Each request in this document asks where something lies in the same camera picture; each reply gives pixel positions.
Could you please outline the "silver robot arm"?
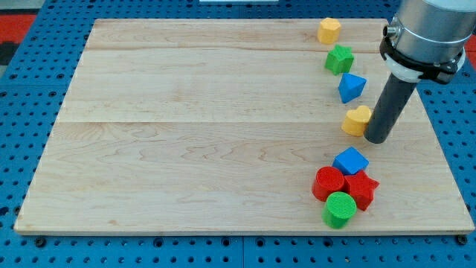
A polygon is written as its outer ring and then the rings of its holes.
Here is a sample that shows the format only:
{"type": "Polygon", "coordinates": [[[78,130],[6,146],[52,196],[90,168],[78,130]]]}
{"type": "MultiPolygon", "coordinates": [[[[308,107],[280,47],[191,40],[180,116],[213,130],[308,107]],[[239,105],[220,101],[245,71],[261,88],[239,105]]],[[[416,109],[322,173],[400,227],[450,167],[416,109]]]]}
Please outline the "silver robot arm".
{"type": "Polygon", "coordinates": [[[462,68],[475,29],[475,0],[402,0],[384,26],[380,54],[406,83],[449,83],[462,68]]]}

